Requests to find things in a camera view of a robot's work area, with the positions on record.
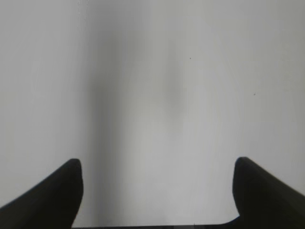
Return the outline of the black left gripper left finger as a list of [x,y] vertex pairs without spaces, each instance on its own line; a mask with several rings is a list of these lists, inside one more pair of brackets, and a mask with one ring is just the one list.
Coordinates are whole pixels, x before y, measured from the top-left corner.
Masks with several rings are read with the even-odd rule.
[[0,208],[2,229],[70,229],[83,197],[79,159],[68,160],[33,188]]

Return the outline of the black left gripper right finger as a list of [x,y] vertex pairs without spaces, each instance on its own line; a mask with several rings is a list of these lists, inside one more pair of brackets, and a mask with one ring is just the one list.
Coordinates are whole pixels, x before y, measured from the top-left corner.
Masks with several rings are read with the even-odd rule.
[[234,166],[233,197],[244,226],[303,226],[305,197],[247,157]]

